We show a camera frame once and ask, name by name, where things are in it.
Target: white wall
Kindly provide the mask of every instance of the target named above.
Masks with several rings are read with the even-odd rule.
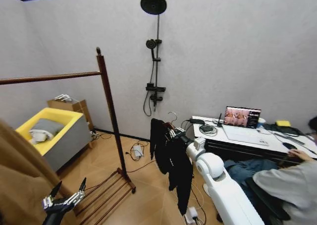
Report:
[[[53,74],[31,18],[19,0],[0,0],[0,78]],[[0,87],[1,118],[16,128],[59,92],[57,82]]]
[[[97,70],[106,64],[121,133],[149,137],[142,106],[151,73],[146,39],[156,17],[140,0],[33,0],[25,4],[52,71]],[[179,123],[218,116],[226,105],[261,108],[268,122],[288,119],[307,131],[317,115],[316,0],[167,0],[161,15],[159,86],[154,117]],[[88,100],[96,127],[111,130],[98,77],[61,81],[63,91]]]

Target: black clothing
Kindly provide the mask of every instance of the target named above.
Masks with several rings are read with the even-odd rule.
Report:
[[[181,139],[168,141],[168,129],[163,121],[151,120],[151,159],[155,155],[158,167],[163,174],[169,172],[169,190],[176,188],[178,209],[182,215],[186,213],[191,192],[193,166],[185,151]]]

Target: brown coat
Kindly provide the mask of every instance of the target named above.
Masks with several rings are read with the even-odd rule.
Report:
[[[4,224],[41,225],[46,217],[41,201],[58,182],[40,153],[0,120],[0,212]],[[70,195],[64,186],[59,192],[63,197]],[[62,224],[77,224],[73,211],[64,216]]]

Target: laptop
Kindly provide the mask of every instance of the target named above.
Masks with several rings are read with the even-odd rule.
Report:
[[[228,139],[268,146],[256,130],[261,110],[226,107],[223,130]]]

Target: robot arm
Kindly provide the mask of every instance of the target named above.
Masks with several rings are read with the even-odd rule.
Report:
[[[42,205],[47,213],[43,225],[58,225],[63,220],[64,215],[72,210],[85,196],[86,178],[80,185],[78,192],[70,198],[54,199],[59,191],[61,182],[53,188],[49,196],[42,200]]]
[[[223,160],[213,153],[206,153],[205,141],[205,138],[196,138],[187,146],[186,152],[203,176],[209,195],[223,223],[225,225],[264,225],[242,188],[224,168]]]

